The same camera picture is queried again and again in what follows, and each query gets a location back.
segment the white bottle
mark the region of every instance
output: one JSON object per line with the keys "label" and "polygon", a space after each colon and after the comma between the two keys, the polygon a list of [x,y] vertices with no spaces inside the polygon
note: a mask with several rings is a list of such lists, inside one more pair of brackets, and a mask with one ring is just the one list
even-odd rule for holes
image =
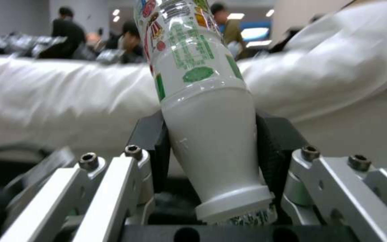
{"label": "white bottle", "polygon": [[137,0],[135,20],[176,158],[208,223],[267,210],[253,98],[206,0]]}

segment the person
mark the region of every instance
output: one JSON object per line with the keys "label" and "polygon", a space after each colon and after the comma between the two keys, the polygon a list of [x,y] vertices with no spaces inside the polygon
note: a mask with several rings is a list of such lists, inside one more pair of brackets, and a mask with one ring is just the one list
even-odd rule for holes
{"label": "person", "polygon": [[134,21],[126,21],[123,24],[122,36],[119,39],[119,49],[125,51],[121,57],[122,64],[145,62],[140,33]]}
{"label": "person", "polygon": [[218,25],[224,25],[223,39],[225,44],[231,50],[235,59],[245,58],[245,43],[241,36],[240,22],[235,19],[228,19],[229,12],[221,3],[214,3],[210,11]]}
{"label": "person", "polygon": [[66,37],[67,40],[40,54],[41,58],[71,58],[80,45],[86,44],[85,32],[73,18],[74,11],[70,7],[59,8],[59,18],[52,23],[52,37]]}

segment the machine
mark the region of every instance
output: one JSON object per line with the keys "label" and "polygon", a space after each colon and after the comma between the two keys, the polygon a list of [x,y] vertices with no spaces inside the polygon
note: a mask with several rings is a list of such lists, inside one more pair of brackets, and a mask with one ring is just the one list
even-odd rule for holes
{"label": "machine", "polygon": [[[12,199],[6,209],[14,219],[5,221],[0,241],[387,241],[386,168],[362,155],[323,156],[284,118],[257,115],[256,124],[258,165],[275,196],[265,214],[148,225],[169,163],[169,134],[159,112],[138,122],[111,162],[88,153],[66,165],[63,160],[73,159],[63,149],[65,155],[50,157],[64,168],[43,172],[41,164],[21,176],[34,177],[41,167],[49,178],[36,179],[35,196],[24,195],[28,186]],[[24,209],[15,213],[19,205],[13,204]]]}

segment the bottle label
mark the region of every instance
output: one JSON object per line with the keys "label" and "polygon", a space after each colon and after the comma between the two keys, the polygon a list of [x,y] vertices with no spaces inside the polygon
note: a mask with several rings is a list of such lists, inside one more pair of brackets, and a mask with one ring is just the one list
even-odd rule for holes
{"label": "bottle label", "polygon": [[206,0],[137,0],[134,16],[160,100],[207,78],[242,81]]}

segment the white fabric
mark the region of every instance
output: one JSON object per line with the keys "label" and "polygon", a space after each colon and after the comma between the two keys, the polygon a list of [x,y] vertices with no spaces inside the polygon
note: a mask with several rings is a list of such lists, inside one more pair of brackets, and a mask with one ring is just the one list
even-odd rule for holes
{"label": "white fabric", "polygon": [[[261,111],[305,121],[378,93],[387,88],[387,2],[324,17],[287,49],[239,63]],[[114,156],[158,109],[147,65],[0,58],[0,145]]]}
{"label": "white fabric", "polygon": [[297,122],[376,94],[387,88],[387,2],[323,17],[286,50],[239,63],[258,109]]}

